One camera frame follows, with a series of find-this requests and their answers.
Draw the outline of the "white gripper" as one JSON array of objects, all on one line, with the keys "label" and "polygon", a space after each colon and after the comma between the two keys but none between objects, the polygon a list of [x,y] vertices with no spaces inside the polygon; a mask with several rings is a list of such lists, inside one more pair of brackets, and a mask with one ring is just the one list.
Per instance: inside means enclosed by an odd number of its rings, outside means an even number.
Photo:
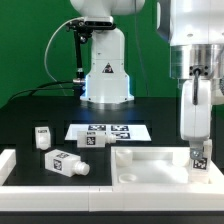
[{"label": "white gripper", "polygon": [[224,104],[224,94],[218,80],[199,80],[197,94],[194,94],[193,80],[184,82],[181,96],[180,134],[183,140],[190,141],[191,159],[203,157],[202,141],[210,137],[212,106],[222,104]]}]

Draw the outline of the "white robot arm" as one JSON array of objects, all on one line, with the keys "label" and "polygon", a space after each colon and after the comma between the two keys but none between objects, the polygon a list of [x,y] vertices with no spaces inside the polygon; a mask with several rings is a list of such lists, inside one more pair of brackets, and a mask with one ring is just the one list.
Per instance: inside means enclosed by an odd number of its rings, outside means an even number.
[{"label": "white robot arm", "polygon": [[[137,14],[145,0],[70,0],[81,16],[69,24],[77,44],[92,41],[91,68],[77,66],[80,100],[101,107],[132,101],[124,70],[124,35],[115,15]],[[211,110],[224,104],[224,0],[156,0],[156,31],[170,46],[170,76],[181,92],[181,138],[200,160]]]}]

